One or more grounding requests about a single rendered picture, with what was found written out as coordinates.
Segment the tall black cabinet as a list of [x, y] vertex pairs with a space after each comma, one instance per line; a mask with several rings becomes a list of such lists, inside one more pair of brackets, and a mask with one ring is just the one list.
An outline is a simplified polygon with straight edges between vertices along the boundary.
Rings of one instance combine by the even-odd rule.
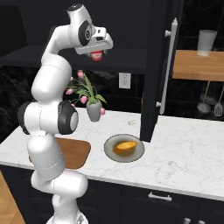
[[[179, 20], [181, 19], [183, 1], [152, 0], [150, 3], [140, 129], [140, 140], [144, 142], [151, 141], [158, 115], [160, 115], [160, 108], [157, 108], [156, 104], [162, 99], [170, 44], [170, 38], [165, 37], [165, 31], [172, 29], [172, 21], [176, 18], [178, 20], [176, 37], [179, 35]], [[176, 46], [175, 40], [170, 70], [173, 66], [173, 54]]]

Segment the wooden wall shelf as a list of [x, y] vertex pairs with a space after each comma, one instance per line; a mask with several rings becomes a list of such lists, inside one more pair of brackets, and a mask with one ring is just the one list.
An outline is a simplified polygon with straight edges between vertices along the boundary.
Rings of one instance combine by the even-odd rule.
[[224, 81], [224, 52], [210, 52], [201, 57], [196, 51], [177, 50], [173, 79]]

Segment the white canister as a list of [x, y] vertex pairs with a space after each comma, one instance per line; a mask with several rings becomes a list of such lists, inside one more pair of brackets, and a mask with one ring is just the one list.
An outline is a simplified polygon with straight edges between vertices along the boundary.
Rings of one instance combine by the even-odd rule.
[[208, 57], [217, 36], [217, 31], [212, 30], [200, 30], [197, 54], [201, 57]]

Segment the golden croissant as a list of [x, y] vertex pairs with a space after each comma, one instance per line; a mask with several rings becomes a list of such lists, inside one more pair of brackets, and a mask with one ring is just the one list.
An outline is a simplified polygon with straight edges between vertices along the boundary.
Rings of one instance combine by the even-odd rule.
[[134, 153], [137, 143], [134, 141], [120, 141], [113, 147], [113, 152], [117, 155], [128, 156]]

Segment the white wall outlet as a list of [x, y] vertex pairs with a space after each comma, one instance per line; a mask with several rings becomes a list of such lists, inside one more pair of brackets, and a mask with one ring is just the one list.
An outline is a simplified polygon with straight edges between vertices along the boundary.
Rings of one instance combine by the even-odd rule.
[[119, 73], [119, 88], [130, 89], [131, 74]]

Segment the small red round object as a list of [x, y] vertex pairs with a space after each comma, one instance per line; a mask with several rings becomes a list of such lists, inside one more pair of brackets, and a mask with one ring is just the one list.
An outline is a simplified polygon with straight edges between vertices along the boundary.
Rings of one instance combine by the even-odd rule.
[[92, 61], [101, 61], [102, 55], [104, 54], [104, 51], [94, 51], [91, 53], [91, 59]]

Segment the hanging grey ladle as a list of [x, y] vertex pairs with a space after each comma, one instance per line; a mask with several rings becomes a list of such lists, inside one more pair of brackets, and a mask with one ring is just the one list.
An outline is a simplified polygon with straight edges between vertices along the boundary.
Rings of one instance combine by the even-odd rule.
[[204, 94], [203, 101], [201, 103], [199, 103], [197, 106], [198, 111], [203, 114], [207, 114], [211, 109], [210, 106], [206, 103], [206, 97], [207, 97], [207, 91], [209, 89], [209, 85], [210, 85], [210, 81], [207, 82], [206, 92]]

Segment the black drawer front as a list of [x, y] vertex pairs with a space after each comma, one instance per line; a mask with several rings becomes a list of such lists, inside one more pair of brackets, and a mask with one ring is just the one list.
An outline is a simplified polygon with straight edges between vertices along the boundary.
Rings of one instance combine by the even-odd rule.
[[[150, 192], [158, 196], [170, 195], [172, 201], [150, 199]], [[183, 224], [185, 202], [186, 197], [180, 194], [124, 185], [122, 224]]]

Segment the hanging grey spatula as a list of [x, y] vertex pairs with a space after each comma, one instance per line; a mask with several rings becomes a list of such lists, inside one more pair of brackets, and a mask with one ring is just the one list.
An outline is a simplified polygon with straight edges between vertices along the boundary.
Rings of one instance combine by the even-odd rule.
[[[224, 85], [223, 85], [222, 90], [221, 90], [220, 100], [221, 100], [221, 98], [222, 98], [222, 96], [223, 96], [223, 93], [224, 93]], [[216, 105], [214, 106], [213, 113], [214, 113], [214, 115], [217, 116], [217, 117], [221, 117], [221, 116], [223, 115], [223, 107], [222, 107], [220, 101], [218, 101], [218, 102], [216, 103]]]

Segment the black base cabinet run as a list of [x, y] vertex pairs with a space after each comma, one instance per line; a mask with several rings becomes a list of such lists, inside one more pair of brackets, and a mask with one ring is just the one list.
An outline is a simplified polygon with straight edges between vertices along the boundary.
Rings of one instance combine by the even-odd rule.
[[[46, 224], [53, 215], [52, 196], [31, 185], [32, 171], [0, 164], [0, 170], [18, 205], [25, 224]], [[79, 209], [89, 224], [122, 224], [123, 186], [89, 180], [84, 196], [77, 199]], [[185, 196], [184, 218], [190, 224], [224, 224], [224, 201]]]

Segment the brown wooden cutting board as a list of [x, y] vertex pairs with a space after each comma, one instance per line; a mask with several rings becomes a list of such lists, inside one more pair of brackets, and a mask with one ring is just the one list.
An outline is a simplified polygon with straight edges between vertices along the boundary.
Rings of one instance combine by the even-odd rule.
[[41, 136], [30, 139], [27, 148], [36, 169], [46, 171], [59, 166], [76, 170], [85, 164], [91, 144], [81, 140]]

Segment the grey vase with pink tulips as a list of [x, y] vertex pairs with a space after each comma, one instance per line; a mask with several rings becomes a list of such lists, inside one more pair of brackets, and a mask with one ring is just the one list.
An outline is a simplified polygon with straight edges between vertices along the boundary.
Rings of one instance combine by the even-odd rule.
[[78, 98], [71, 100], [73, 106], [77, 102], [82, 103], [86, 106], [87, 114], [91, 122], [98, 122], [101, 116], [105, 115], [105, 108], [102, 103], [107, 103], [107, 101], [97, 93], [96, 87], [94, 87], [86, 74], [79, 70], [78, 78], [71, 78], [70, 82], [66, 88], [66, 94], [77, 94]]

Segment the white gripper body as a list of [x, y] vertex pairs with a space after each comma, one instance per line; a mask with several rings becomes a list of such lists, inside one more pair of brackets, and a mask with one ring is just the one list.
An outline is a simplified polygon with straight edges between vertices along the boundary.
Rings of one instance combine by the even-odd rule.
[[113, 48], [113, 40], [108, 33], [104, 36], [93, 36], [87, 45], [75, 47], [75, 51], [79, 54], [90, 54], [97, 51], [106, 51]]

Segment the grey round plate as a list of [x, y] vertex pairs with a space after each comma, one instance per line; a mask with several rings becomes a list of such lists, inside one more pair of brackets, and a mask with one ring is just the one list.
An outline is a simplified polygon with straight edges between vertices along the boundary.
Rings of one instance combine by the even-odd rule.
[[[114, 152], [113, 149], [123, 142], [136, 142], [136, 147], [128, 152]], [[137, 161], [144, 154], [144, 144], [139, 138], [128, 135], [119, 134], [110, 137], [104, 144], [105, 154], [112, 160], [120, 163], [130, 163]]]

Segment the black wall cabinet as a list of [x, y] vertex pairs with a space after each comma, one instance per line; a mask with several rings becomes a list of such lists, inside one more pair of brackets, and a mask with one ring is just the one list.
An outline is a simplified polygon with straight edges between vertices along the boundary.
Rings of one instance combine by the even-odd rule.
[[60, 52], [75, 70], [143, 74], [149, 40], [148, 0], [0, 0], [0, 64], [39, 67], [55, 25], [67, 25], [67, 8], [82, 3], [93, 24], [107, 29], [114, 47], [94, 62], [74, 49]]

